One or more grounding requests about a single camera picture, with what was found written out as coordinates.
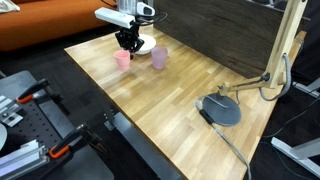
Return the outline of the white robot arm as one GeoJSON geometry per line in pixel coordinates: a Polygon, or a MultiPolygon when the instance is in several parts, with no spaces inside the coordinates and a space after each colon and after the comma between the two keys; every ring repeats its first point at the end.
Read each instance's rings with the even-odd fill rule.
{"type": "Polygon", "coordinates": [[[155,10],[143,0],[116,0],[117,10],[130,18],[128,27],[120,27],[115,34],[121,48],[135,53],[143,46],[144,41],[139,37],[139,28],[147,25],[155,16],[155,10]]]}

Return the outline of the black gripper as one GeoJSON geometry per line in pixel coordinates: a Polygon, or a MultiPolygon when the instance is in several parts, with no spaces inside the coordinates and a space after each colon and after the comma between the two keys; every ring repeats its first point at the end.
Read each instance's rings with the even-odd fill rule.
{"type": "Polygon", "coordinates": [[[145,43],[139,38],[138,31],[139,26],[136,24],[129,29],[121,27],[120,31],[115,34],[120,47],[124,50],[133,50],[133,53],[138,52],[145,43]]]}

